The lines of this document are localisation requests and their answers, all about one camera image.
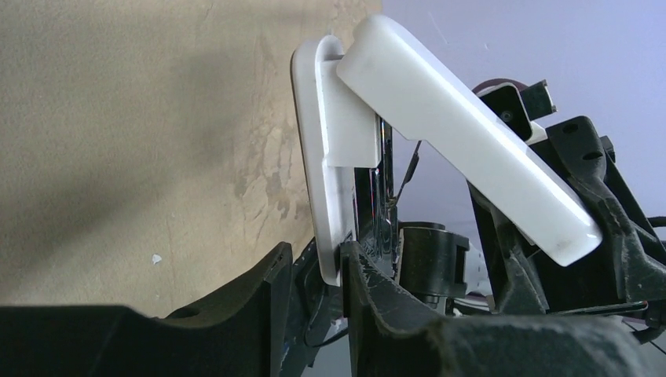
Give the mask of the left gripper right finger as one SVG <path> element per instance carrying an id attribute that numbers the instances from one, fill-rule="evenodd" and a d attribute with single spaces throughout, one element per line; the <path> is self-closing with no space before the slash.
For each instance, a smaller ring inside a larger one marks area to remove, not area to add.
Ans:
<path id="1" fill-rule="evenodd" d="M 355 376 L 655 376 L 636 339 L 603 317 L 443 316 L 360 244 L 341 246 Z"/>

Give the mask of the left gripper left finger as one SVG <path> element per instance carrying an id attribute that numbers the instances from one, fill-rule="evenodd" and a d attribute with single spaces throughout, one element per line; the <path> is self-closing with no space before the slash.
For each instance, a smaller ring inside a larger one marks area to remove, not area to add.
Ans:
<path id="1" fill-rule="evenodd" d="M 4 376 L 277 376 L 292 250 L 167 317 L 126 306 L 4 306 Z"/>

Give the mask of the small white stapler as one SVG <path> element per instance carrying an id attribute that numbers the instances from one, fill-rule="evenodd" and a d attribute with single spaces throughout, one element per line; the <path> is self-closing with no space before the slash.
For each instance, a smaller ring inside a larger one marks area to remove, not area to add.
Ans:
<path id="1" fill-rule="evenodd" d="M 413 34 L 367 16 L 345 48 L 303 42 L 291 83 L 321 276 L 340 283 L 338 247 L 356 235 L 353 173 L 380 161 L 379 124 L 429 143 L 561 266 L 602 240 L 579 196 Z"/>

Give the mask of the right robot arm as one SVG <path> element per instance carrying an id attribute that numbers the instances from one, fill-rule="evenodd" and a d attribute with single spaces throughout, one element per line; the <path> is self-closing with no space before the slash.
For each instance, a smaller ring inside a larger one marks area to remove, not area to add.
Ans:
<path id="1" fill-rule="evenodd" d="M 560 266 L 531 245 L 504 214 L 469 186 L 480 222 L 491 293 L 502 314 L 632 313 L 665 322 L 665 243 L 639 208 L 615 165 L 612 144 L 578 116 L 546 128 L 531 151 L 562 178 L 597 224 L 592 252 Z M 462 298 L 470 242 L 429 222 L 403 222 L 401 285 L 434 307 L 440 297 Z"/>

